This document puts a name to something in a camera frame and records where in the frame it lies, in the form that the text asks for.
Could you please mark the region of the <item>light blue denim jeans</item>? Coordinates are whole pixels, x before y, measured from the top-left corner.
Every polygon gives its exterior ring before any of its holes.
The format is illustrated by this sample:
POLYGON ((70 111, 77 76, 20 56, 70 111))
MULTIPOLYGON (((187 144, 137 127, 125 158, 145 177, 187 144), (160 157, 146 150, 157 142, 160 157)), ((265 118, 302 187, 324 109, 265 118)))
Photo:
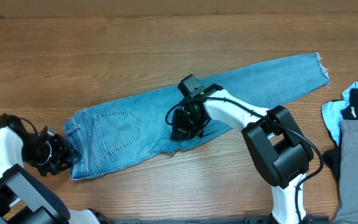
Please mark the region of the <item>light blue denim jeans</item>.
MULTIPOLYGON (((285 105, 329 83, 318 53, 278 58, 200 79, 217 84, 249 106, 285 105)), ((80 153, 72 180, 95 179, 160 153, 188 150, 230 127, 180 106, 177 86, 166 86, 77 111, 64 125, 67 141, 80 153)))

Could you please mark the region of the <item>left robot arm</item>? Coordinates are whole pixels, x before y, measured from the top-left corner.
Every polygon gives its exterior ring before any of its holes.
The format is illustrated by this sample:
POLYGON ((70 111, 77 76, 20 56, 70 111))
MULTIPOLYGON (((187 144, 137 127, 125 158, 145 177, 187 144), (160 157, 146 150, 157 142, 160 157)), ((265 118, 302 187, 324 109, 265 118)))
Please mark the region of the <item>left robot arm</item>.
POLYGON ((25 119, 0 115, 0 223, 110 223, 101 212, 72 210, 24 169, 57 175, 81 159, 79 152, 47 128, 30 133, 25 119))

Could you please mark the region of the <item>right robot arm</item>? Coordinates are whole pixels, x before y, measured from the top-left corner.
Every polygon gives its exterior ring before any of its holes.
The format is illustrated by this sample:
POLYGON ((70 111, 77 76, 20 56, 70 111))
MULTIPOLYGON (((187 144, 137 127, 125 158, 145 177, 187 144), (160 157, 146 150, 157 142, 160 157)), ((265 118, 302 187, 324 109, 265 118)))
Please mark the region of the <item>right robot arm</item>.
POLYGON ((166 120, 175 141, 205 137, 212 120, 241 132, 252 161, 272 187, 273 209, 265 222, 309 223, 303 208, 303 181, 313 151, 290 112, 283 106, 273 109, 250 105, 232 96, 222 86, 203 86, 193 75, 179 84, 183 99, 169 110, 166 120))

